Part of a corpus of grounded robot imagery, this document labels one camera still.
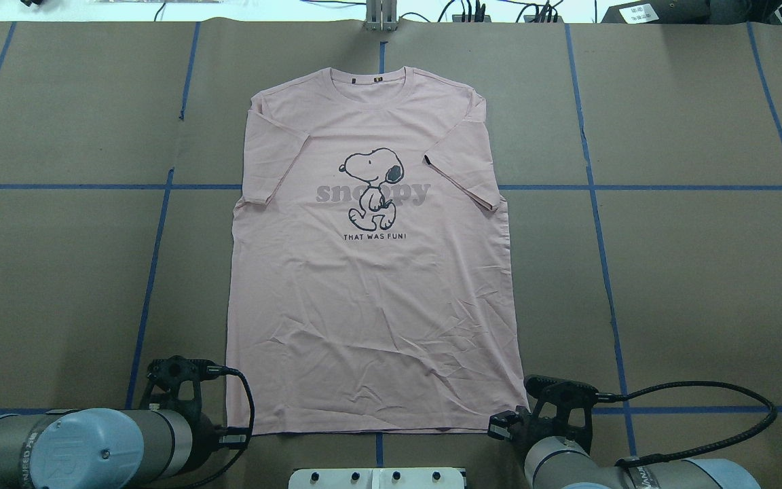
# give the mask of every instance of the snoopy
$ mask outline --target snoopy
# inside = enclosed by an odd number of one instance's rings
[[[385,197],[382,183],[403,180],[403,163],[397,153],[388,148],[373,149],[369,153],[354,153],[339,165],[339,171],[367,184],[358,199],[359,209],[348,210],[348,220],[361,231],[382,231],[394,225],[397,206]]]

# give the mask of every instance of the black cable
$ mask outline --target black cable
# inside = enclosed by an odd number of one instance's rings
[[[345,5],[366,5],[367,2],[339,2],[339,0],[301,0],[306,3],[344,3]]]
[[[551,3],[546,1],[542,6],[541,12],[536,12],[536,16],[534,16],[533,20],[530,22],[545,22],[545,16],[547,15],[549,9],[551,9]]]
[[[764,5],[762,7],[762,16],[758,20],[758,22],[762,22],[762,24],[766,24],[767,16],[768,16],[768,0],[764,0]]]
[[[255,426],[255,400],[252,399],[252,390],[249,389],[249,383],[246,381],[246,376],[243,375],[243,372],[240,372],[239,369],[223,367],[223,374],[236,375],[237,377],[239,377],[241,384],[243,384],[243,390],[246,391],[246,399],[249,401],[249,428],[246,435],[246,443],[249,443],[249,440],[252,439],[252,429]],[[225,464],[223,468],[219,469],[213,475],[206,477],[206,479],[202,479],[199,480],[198,482],[187,484],[186,486],[170,487],[168,489],[195,489],[196,487],[209,484],[212,481],[219,479],[224,473],[226,473],[226,471],[229,470],[229,468],[231,468],[231,465],[235,464],[237,459],[239,459],[241,455],[243,455],[243,452],[245,451],[246,448],[239,449],[235,453],[234,457],[232,457],[229,461],[227,461],[227,464]]]
[[[732,437],[727,437],[727,439],[723,439],[714,443],[708,443],[707,445],[699,446],[698,448],[693,448],[691,450],[685,450],[683,452],[669,453],[668,455],[654,453],[652,455],[645,455],[645,457],[640,458],[622,458],[615,464],[617,467],[641,467],[642,465],[671,462],[672,460],[696,457],[698,455],[702,455],[703,453],[714,452],[722,448],[727,448],[727,446],[736,445],[737,443],[751,439],[751,437],[762,433],[762,431],[764,431],[767,427],[769,427],[770,424],[774,422],[774,420],[777,419],[776,406],[773,402],[770,402],[770,400],[766,399],[762,395],[752,392],[750,389],[745,389],[741,386],[735,386],[735,384],[726,384],[725,382],[715,382],[710,380],[691,380],[686,382],[659,384],[658,386],[648,387],[625,396],[620,394],[599,394],[599,396],[601,402],[620,402],[635,399],[636,397],[643,396],[645,394],[655,393],[664,389],[673,389],[676,387],[720,387],[721,389],[728,389],[730,391],[735,391],[736,393],[742,393],[745,396],[752,397],[752,399],[756,399],[758,402],[763,403],[763,405],[768,408],[768,414],[763,418],[763,420],[759,421],[749,430]]]
[[[448,7],[451,7],[451,4],[454,3],[454,2],[457,2],[457,0],[448,0],[448,3],[446,3],[446,6],[443,7],[443,11],[440,12],[440,18],[436,19],[437,22],[442,22],[443,21],[443,16],[445,15],[446,10],[448,10]]]
[[[430,19],[426,18],[425,16],[423,16],[418,12],[406,12],[403,15],[401,15],[400,18],[404,18],[405,16],[419,16],[420,18],[423,18],[424,20],[430,22]]]
[[[527,3],[525,4],[524,8],[521,9],[520,12],[518,12],[517,18],[515,18],[515,24],[517,24],[519,21],[521,21],[521,17],[524,15],[524,10],[526,10],[529,7],[535,7],[536,8],[536,16],[539,16],[539,5],[535,3]]]
[[[167,4],[168,4],[168,2],[162,2],[162,6],[159,7],[159,10],[155,11],[155,15],[153,16],[153,22],[159,20],[159,14],[162,13],[162,9],[164,9],[165,5],[167,5]]]
[[[552,22],[551,21],[552,14],[556,16],[557,9],[555,9],[555,6],[552,5],[550,1],[546,1],[545,6],[542,8],[542,14],[540,16],[539,22]]]

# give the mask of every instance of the light blue joint cap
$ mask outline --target light blue joint cap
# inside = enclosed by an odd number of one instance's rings
[[[112,409],[72,412],[38,436],[29,463],[35,487],[121,488],[141,466],[143,436],[131,418]]]
[[[707,460],[687,458],[686,461],[698,465],[723,489],[762,489],[744,467],[731,460],[725,458]]]

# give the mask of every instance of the pink t-shirt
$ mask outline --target pink t-shirt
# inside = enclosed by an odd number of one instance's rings
[[[409,67],[252,98],[226,362],[256,434],[484,431],[527,403],[485,111]]]

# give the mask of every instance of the ur robot arm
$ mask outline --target ur robot arm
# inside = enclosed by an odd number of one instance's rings
[[[202,381],[222,375],[241,380],[248,427],[218,427],[202,413]],[[139,487],[193,471],[221,448],[237,453],[214,476],[184,487],[202,486],[231,467],[247,448],[254,421],[243,374],[210,360],[174,356],[151,362],[147,378],[136,410],[0,416],[0,489]]]
[[[590,458],[593,441],[593,406],[621,402],[675,387],[720,387],[745,394],[768,408],[768,415],[751,429],[717,443],[685,452],[628,457],[614,467],[599,467]],[[628,395],[600,393],[589,384],[559,378],[530,376],[527,393],[536,399],[533,412],[518,406],[490,418],[487,434],[512,442],[533,489],[760,489],[756,480],[740,465],[726,459],[693,459],[741,443],[760,433],[777,417],[768,399],[744,387],[722,382],[675,382],[650,387]],[[556,407],[553,418],[540,417],[546,403]],[[570,424],[570,414],[582,410],[582,427]]]

